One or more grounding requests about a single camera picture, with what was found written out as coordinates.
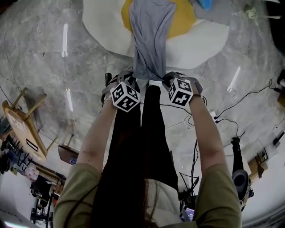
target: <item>wooden stool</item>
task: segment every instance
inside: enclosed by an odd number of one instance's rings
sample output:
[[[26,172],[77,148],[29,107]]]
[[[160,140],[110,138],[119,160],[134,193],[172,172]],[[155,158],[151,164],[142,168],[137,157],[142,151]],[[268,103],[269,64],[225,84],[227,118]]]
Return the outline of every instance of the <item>wooden stool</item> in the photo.
[[[22,90],[12,106],[9,106],[8,102],[4,101],[2,103],[2,108],[16,137],[23,146],[24,151],[29,153],[32,158],[46,160],[48,150],[55,143],[57,138],[55,138],[48,149],[46,149],[39,136],[39,132],[33,123],[31,114],[44,101],[47,95],[44,94],[40,100],[28,111],[28,113],[24,113],[21,110],[16,109],[15,106],[21,96],[24,95],[26,90],[27,88]]]

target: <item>gray floor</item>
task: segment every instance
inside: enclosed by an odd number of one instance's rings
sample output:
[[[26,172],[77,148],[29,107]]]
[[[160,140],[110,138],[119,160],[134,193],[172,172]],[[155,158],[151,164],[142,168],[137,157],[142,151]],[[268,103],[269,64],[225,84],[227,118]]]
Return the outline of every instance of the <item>gray floor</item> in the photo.
[[[284,65],[284,59],[273,45],[268,20],[247,19],[242,13],[245,2],[232,0],[231,29],[223,50],[194,70],[179,70],[200,80],[208,108],[217,114],[247,92],[264,88],[270,79],[274,85]],[[255,2],[258,11],[264,12],[264,3]],[[132,66],[130,58],[114,56],[100,47],[84,29],[81,17],[82,0],[18,0],[0,17],[1,90],[14,101],[18,90],[27,87],[28,106],[40,95],[48,95],[35,112],[46,146],[54,135],[64,139],[68,123],[74,119],[75,138],[71,145],[80,148],[101,109],[105,72],[119,73]],[[63,53],[65,24],[68,25],[67,52]],[[238,79],[228,91],[239,67]],[[74,112],[69,110],[66,89],[71,90]],[[2,91],[1,103],[6,100]],[[238,135],[245,131],[241,145],[246,159],[266,145],[273,128],[284,117],[277,97],[273,90],[265,89],[222,115],[238,122]],[[162,90],[161,103],[169,103],[165,90]],[[25,110],[24,101],[20,104]],[[186,173],[192,163],[195,129],[183,123],[188,116],[183,110],[161,109],[175,167]],[[218,128],[224,145],[228,145],[236,135],[236,124],[222,121]],[[49,152],[45,165],[64,175],[69,171],[69,165],[59,160],[56,146]]]

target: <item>yellow fabric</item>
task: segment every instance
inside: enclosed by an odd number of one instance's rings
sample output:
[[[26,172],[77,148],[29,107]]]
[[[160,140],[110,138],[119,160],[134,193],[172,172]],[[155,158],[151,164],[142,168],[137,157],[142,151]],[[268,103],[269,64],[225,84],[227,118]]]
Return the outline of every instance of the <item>yellow fabric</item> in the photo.
[[[187,33],[192,25],[196,22],[193,6],[189,0],[170,0],[176,3],[176,11],[173,16],[172,24],[168,31],[167,39]],[[122,7],[122,19],[124,26],[133,32],[130,24],[130,4],[133,0],[126,0]]]

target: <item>wooden chair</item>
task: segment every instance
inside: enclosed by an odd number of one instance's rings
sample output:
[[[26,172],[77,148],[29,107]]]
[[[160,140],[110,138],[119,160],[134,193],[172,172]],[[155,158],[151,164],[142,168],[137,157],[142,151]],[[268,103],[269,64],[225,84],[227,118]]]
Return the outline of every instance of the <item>wooden chair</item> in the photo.
[[[29,153],[32,158],[45,161],[49,148],[55,143],[57,138],[55,138],[50,146],[46,149],[39,136],[39,131],[37,131],[33,123],[31,114],[44,101],[47,95],[43,95],[40,100],[28,111],[28,113],[24,113],[15,107],[26,90],[27,88],[22,90],[12,106],[10,106],[7,101],[4,101],[2,103],[2,108],[16,137],[23,146],[24,151]]]
[[[74,165],[77,161],[78,158],[78,154],[79,151],[69,147],[71,139],[73,138],[73,134],[71,135],[67,145],[64,145],[64,143],[62,145],[59,145],[58,148],[58,154],[59,157],[62,161]]]

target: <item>olive green t-shirt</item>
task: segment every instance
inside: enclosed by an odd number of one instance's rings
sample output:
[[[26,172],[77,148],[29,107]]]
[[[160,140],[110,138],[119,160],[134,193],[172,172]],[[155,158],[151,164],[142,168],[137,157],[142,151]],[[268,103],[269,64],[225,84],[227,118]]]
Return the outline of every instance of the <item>olive green t-shirt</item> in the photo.
[[[55,207],[53,225],[64,226],[76,202],[99,183],[99,172],[90,165],[71,167],[65,187]],[[73,212],[69,227],[89,227],[93,200],[97,188]],[[180,222],[168,228],[240,228],[241,210],[236,188],[225,165],[209,167],[201,179],[193,222]]]

